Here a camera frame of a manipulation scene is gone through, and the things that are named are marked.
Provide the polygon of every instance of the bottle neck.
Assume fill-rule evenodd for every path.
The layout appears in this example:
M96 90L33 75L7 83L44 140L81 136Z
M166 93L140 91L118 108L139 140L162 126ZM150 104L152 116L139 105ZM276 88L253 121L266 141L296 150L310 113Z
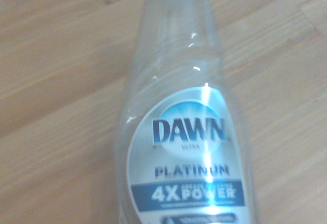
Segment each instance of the bottle neck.
M145 52L160 58L192 47L218 47L208 0L148 0L136 54L145 60Z
M200 58L215 63L218 74L218 46L208 0L147 0L133 58L133 89Z

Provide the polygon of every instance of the blue label stripe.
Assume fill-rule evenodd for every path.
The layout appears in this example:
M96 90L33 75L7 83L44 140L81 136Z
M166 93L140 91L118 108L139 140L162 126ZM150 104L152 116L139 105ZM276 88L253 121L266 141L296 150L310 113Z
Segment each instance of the blue label stripe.
M241 181L170 182L133 185L140 212L207 206L244 206Z

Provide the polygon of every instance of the clear plastic bottle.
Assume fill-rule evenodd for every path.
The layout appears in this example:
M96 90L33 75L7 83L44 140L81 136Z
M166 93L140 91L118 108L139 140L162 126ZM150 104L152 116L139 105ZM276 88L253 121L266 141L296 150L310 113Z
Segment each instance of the clear plastic bottle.
M122 224L257 223L208 0L148 0L115 144Z

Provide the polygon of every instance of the wood grain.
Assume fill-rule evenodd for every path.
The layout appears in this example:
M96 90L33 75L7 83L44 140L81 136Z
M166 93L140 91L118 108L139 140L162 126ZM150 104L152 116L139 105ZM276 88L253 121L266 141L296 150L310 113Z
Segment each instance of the wood grain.
M112 143L145 0L0 0L0 223L118 223ZM210 0L262 223L327 219L326 0Z

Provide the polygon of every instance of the dawn logo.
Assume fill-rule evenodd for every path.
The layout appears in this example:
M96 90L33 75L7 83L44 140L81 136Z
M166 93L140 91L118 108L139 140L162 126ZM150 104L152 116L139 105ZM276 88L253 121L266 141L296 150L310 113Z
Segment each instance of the dawn logo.
M152 120L153 143L201 143L225 140L225 121L209 106L188 101L168 108Z

